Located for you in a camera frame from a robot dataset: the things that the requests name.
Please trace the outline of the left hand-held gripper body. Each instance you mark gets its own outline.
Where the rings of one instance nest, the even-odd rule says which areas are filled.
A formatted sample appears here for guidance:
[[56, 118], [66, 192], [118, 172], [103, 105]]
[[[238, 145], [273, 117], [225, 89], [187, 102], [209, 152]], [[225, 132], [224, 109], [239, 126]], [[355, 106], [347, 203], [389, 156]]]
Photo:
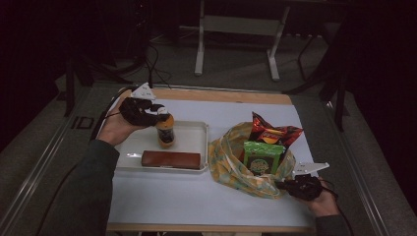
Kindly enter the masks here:
[[148, 110], [152, 107], [155, 100], [148, 83], [144, 83], [127, 95], [119, 106], [119, 111], [123, 118], [134, 126], [149, 127], [157, 123], [157, 117], [149, 114]]

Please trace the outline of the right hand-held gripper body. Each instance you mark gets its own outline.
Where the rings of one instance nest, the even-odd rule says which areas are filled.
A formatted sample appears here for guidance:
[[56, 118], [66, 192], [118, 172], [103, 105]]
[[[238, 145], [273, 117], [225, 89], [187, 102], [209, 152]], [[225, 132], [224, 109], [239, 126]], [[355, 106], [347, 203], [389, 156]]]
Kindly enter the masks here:
[[288, 181], [288, 193], [295, 198], [312, 201], [323, 191], [321, 181], [312, 173], [329, 167], [327, 162], [298, 162], [293, 173], [293, 179]]

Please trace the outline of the orange drink bottle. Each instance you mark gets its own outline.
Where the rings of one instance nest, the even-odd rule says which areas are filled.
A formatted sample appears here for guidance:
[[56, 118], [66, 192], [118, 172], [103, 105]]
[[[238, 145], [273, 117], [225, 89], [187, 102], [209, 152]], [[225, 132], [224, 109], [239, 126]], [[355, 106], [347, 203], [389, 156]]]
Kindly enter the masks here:
[[171, 126], [170, 127], [155, 127], [157, 130], [157, 139], [162, 148], [170, 148], [175, 143], [175, 135], [174, 135], [174, 118], [171, 115]]

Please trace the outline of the white plastic tray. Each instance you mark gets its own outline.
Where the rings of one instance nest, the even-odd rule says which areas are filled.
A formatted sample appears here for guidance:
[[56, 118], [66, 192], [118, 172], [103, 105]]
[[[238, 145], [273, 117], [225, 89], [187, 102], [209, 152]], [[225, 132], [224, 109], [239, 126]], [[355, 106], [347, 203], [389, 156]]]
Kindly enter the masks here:
[[[205, 122], [176, 121], [173, 127], [175, 142], [172, 147], [168, 148], [163, 148], [158, 143], [155, 127], [136, 131], [124, 143], [116, 147], [120, 152], [117, 167], [152, 172], [204, 172], [208, 167], [208, 128]], [[145, 150], [198, 153], [200, 164], [197, 169], [176, 168], [168, 164], [156, 167], [142, 166], [142, 155]]]

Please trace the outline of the green snack packet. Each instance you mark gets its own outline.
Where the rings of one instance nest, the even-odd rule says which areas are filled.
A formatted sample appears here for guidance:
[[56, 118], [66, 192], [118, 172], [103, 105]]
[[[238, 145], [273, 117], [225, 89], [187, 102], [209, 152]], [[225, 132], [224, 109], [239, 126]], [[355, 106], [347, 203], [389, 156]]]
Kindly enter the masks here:
[[244, 165], [256, 176], [275, 174], [285, 147], [248, 141], [244, 143]]

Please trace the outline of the brown rectangular box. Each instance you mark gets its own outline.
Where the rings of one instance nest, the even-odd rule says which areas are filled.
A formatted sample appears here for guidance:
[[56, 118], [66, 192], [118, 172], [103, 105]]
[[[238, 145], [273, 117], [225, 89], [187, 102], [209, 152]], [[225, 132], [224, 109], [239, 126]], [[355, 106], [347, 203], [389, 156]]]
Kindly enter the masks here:
[[201, 166], [201, 155], [191, 152], [145, 150], [141, 164], [145, 167], [199, 169]]

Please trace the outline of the red chip bag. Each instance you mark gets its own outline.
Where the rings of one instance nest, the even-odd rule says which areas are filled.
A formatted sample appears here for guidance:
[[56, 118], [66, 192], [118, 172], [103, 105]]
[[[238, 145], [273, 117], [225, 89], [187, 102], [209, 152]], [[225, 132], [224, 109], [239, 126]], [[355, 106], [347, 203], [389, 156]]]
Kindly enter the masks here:
[[294, 126], [273, 127], [261, 115], [253, 112], [252, 131], [249, 140], [289, 148], [303, 133]]

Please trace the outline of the yellow floral cloth bag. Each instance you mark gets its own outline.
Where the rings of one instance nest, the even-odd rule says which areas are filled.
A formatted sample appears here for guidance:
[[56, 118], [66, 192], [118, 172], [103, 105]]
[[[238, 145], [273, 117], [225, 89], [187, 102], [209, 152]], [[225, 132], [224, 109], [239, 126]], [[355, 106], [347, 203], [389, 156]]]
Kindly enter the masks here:
[[296, 159], [288, 150], [275, 174], [255, 176], [239, 159], [244, 143], [252, 130], [250, 122], [239, 123], [208, 145], [208, 166], [211, 177], [219, 184], [253, 197], [280, 199], [285, 191], [275, 187], [275, 181], [292, 178]]

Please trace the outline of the person's right hand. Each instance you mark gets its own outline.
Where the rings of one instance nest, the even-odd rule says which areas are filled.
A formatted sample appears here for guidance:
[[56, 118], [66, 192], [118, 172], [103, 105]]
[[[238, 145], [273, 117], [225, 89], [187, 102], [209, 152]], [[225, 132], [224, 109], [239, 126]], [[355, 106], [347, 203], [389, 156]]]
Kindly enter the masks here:
[[304, 201], [298, 199], [298, 202], [304, 204], [316, 217], [340, 214], [335, 196], [331, 192], [327, 191], [328, 186], [326, 182], [322, 178], [319, 178], [319, 180], [321, 181], [322, 186], [325, 188], [321, 194], [312, 201]]

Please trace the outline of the person's left hand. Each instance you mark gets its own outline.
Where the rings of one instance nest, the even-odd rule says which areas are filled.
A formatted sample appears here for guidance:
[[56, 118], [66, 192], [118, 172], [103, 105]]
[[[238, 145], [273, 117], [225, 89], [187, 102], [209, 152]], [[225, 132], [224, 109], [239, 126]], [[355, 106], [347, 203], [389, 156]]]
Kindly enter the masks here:
[[119, 100], [115, 107], [110, 111], [111, 116], [107, 118], [96, 136], [97, 140], [106, 142], [112, 146], [123, 143], [132, 133], [141, 130], [141, 126], [134, 126], [127, 122], [121, 114], [119, 107], [122, 100]]

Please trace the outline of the black tripod stand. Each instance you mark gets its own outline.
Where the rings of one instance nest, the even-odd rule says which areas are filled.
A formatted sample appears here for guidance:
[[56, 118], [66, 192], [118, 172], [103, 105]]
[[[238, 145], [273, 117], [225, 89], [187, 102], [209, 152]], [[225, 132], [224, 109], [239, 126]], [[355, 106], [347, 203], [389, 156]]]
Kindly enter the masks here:
[[151, 0], [71, 0], [76, 5], [71, 28], [64, 34], [66, 113], [75, 107], [75, 82], [94, 83], [94, 72], [125, 84], [122, 76], [146, 62]]

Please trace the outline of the white table mat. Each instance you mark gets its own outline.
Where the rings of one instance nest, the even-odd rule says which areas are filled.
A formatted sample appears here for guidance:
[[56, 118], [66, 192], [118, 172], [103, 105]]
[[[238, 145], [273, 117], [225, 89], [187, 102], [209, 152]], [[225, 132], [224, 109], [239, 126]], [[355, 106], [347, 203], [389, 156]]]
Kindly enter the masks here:
[[[301, 125], [288, 104], [161, 99], [179, 121], [205, 122], [208, 142], [257, 112], [274, 126]], [[290, 196], [252, 197], [199, 173], [117, 169], [109, 231], [308, 232], [314, 217]]]

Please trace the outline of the black metal stand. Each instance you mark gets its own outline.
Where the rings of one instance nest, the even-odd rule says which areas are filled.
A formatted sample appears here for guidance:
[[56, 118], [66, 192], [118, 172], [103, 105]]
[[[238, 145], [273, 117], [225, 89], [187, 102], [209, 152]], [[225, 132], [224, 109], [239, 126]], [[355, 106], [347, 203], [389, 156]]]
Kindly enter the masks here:
[[[344, 98], [346, 94], [348, 68], [352, 62], [352, 47], [349, 43], [343, 42], [342, 33], [343, 23], [327, 22], [319, 24], [318, 33], [307, 42], [297, 58], [297, 65], [305, 83], [283, 92], [284, 94], [297, 94], [323, 83], [324, 86], [319, 92], [319, 98], [321, 101], [330, 103], [332, 98], [336, 96], [334, 123], [340, 132], [343, 132], [342, 116], [344, 111]], [[328, 49], [317, 68], [306, 77], [301, 56], [318, 35], [328, 44]]]

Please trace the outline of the aluminium floor rail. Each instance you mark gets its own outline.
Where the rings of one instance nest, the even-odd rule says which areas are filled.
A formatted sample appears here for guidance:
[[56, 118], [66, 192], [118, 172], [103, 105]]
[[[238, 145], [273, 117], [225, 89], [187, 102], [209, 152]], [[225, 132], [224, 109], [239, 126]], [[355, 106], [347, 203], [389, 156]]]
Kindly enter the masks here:
[[52, 160], [57, 149], [60, 147], [65, 135], [70, 129], [70, 125], [76, 120], [76, 113], [87, 99], [90, 88], [80, 88], [76, 93], [75, 106], [72, 108], [68, 116], [64, 116], [57, 131], [52, 136], [45, 150], [42, 152], [37, 163], [29, 172], [29, 175], [21, 185], [17, 195], [14, 197], [11, 205], [7, 209], [4, 217], [0, 220], [0, 236], [9, 236], [12, 228], [15, 226], [17, 219], [22, 214], [28, 204], [38, 182], [42, 178], [47, 166]]
[[364, 211], [366, 211], [375, 236], [389, 236], [385, 222], [372, 196], [371, 189], [365, 180], [364, 172], [361, 170], [360, 162], [354, 153], [353, 145], [348, 141], [345, 132], [340, 132], [336, 125], [333, 125], [333, 127], [336, 130], [335, 134], [340, 141], [343, 154], [346, 156], [352, 181], [355, 184], [357, 194]]

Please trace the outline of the white metal stand frame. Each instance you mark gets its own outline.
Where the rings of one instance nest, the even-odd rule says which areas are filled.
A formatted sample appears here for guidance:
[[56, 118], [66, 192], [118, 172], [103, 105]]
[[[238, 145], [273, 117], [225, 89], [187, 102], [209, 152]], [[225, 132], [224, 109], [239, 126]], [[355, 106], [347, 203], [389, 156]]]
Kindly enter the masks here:
[[271, 79], [275, 82], [279, 81], [280, 75], [278, 73], [275, 54], [283, 35], [283, 30], [285, 28], [287, 17], [290, 12], [290, 7], [283, 7], [279, 20], [262, 20], [207, 15], [205, 13], [205, 5], [205, 0], [200, 0], [199, 41], [194, 74], [196, 76], [201, 76], [203, 74], [205, 59], [204, 37], [206, 31], [253, 34], [273, 37], [273, 45], [267, 50], [268, 66]]

